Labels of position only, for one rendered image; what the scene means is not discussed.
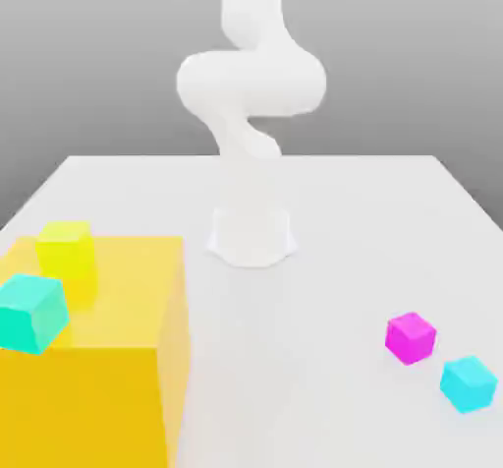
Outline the small yellow cube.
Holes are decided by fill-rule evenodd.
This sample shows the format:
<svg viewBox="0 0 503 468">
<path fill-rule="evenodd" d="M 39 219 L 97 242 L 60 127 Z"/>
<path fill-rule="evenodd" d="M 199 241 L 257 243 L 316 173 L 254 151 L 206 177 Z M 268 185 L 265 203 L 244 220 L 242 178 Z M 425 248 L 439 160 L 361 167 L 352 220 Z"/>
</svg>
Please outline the small yellow cube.
<svg viewBox="0 0 503 468">
<path fill-rule="evenodd" d="M 35 250 L 40 271 L 48 277 L 78 279 L 94 269 L 94 243 L 87 221 L 49 221 L 36 236 Z"/>
</svg>

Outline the small cyan cube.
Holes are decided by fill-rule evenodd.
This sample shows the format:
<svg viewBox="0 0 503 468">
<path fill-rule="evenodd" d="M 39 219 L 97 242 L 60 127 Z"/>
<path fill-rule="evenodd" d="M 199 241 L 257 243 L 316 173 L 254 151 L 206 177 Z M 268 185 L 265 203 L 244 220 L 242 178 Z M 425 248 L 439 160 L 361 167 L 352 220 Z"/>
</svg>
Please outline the small cyan cube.
<svg viewBox="0 0 503 468">
<path fill-rule="evenodd" d="M 460 413 L 474 412 L 491 405 L 498 378 L 476 356 L 444 364 L 440 390 Z"/>
</svg>

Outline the large orange box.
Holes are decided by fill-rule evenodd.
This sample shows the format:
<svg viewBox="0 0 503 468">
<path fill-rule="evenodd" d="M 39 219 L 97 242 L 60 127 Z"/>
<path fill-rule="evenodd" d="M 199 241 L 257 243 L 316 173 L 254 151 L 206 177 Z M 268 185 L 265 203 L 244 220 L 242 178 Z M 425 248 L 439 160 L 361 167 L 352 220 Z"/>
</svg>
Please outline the large orange box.
<svg viewBox="0 0 503 468">
<path fill-rule="evenodd" d="M 98 237 L 96 295 L 34 355 L 0 347 L 0 468 L 175 468 L 190 372 L 179 237 Z"/>
</svg>

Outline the small teal cube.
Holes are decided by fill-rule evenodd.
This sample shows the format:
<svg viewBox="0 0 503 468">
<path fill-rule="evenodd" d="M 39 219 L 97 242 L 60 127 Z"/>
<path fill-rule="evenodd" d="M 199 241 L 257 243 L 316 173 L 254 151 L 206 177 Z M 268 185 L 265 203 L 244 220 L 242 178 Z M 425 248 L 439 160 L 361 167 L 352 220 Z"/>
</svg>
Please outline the small teal cube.
<svg viewBox="0 0 503 468">
<path fill-rule="evenodd" d="M 59 279 L 16 273 L 0 286 L 0 348 L 42 354 L 69 321 Z"/>
</svg>

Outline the small magenta cube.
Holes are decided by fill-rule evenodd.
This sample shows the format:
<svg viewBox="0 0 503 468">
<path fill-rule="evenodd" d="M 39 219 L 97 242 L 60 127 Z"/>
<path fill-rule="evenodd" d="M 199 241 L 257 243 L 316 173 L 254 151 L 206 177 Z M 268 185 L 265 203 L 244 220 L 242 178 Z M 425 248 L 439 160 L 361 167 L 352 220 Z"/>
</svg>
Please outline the small magenta cube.
<svg viewBox="0 0 503 468">
<path fill-rule="evenodd" d="M 436 328 L 416 312 L 409 312 L 388 321 L 385 347 L 404 365 L 428 358 L 436 339 Z"/>
</svg>

